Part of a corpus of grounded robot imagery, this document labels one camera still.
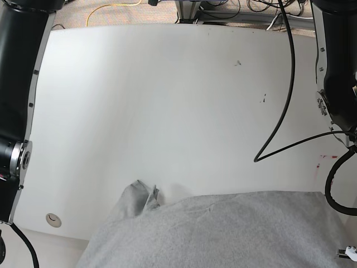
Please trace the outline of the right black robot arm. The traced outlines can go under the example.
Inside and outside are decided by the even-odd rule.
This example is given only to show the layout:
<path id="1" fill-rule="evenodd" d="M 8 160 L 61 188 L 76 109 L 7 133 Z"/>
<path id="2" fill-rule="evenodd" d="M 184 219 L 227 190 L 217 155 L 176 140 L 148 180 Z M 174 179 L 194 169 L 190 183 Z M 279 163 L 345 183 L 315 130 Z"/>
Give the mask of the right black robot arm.
<path id="1" fill-rule="evenodd" d="M 1 223 L 36 251 L 13 217 L 28 163 L 36 86 L 56 12 L 66 1 L 2 1 L 1 7 Z"/>

